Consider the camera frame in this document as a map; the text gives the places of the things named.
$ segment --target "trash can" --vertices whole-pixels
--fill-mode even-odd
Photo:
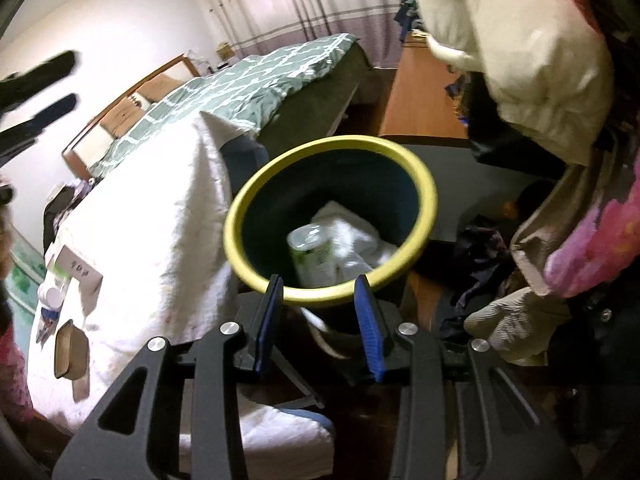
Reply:
[[[236,275],[265,292],[272,274],[284,280],[284,303],[322,310],[348,304],[353,280],[301,288],[287,234],[309,223],[329,200],[369,221],[382,240],[398,246],[367,274],[374,291],[404,275],[427,243],[436,216],[436,189],[422,161],[389,140],[338,136],[303,144],[254,174],[225,221],[226,256]]]

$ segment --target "wooden headboard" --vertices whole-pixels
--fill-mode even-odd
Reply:
[[[103,111],[101,111],[93,119],[91,119],[80,131],[80,133],[78,133],[62,151],[62,157],[65,159],[66,164],[68,165],[69,169],[73,171],[75,176],[84,178],[85,180],[90,179],[91,174],[89,174],[88,167],[93,162],[91,162],[91,164],[87,164],[85,162],[87,160],[86,153],[90,152],[91,158],[97,157],[98,159],[100,159],[106,152],[110,142],[115,140],[111,139],[110,137],[105,137],[105,133],[103,132],[100,132],[100,134],[96,133],[94,135],[94,138],[92,139],[91,133],[96,130],[96,126],[98,126],[102,118],[104,118],[104,116],[121,100],[130,97],[132,94],[135,94],[135,92],[144,83],[167,71],[170,72],[168,75],[184,81],[188,81],[193,77],[200,76],[193,63],[187,57],[180,55],[178,57],[175,57],[168,63],[165,63],[157,70],[154,70],[151,74],[142,78],[131,88],[127,89],[126,92],[116,97],[114,101],[111,102]]]

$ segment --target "yellow rim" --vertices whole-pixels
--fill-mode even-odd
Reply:
[[[382,266],[367,274],[373,290],[391,282],[408,270],[427,243],[436,217],[437,195],[431,173],[408,149],[390,140],[367,136],[339,136],[314,140],[296,147],[264,166],[240,190],[226,216],[224,245],[226,257],[238,277],[253,290],[265,292],[268,280],[249,265],[242,247],[242,222],[248,205],[260,188],[274,175],[291,164],[316,153],[331,150],[367,150],[379,153],[401,166],[411,177],[418,193],[418,218],[404,243]],[[315,308],[345,303],[353,295],[353,280],[325,288],[284,288],[284,303]]]

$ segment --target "wooden desk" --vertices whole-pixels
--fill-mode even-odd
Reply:
[[[467,147],[466,129],[444,90],[457,78],[425,43],[406,42],[378,136],[401,144]]]

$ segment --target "white cloth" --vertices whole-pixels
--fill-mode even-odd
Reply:
[[[73,280],[58,321],[72,319],[89,339],[88,374],[55,379],[55,336],[37,344],[35,323],[28,385],[38,412],[72,433],[150,338],[187,342],[233,318],[236,284],[222,246],[229,205],[226,168],[199,115],[167,127],[89,193],[56,239],[104,277],[92,296]],[[241,406],[252,479],[331,472],[332,438],[318,423],[247,400]],[[302,465],[300,443],[308,448]]]
[[[385,263],[398,248],[380,239],[377,229],[333,200],[311,219],[327,229],[340,282],[353,280]]]

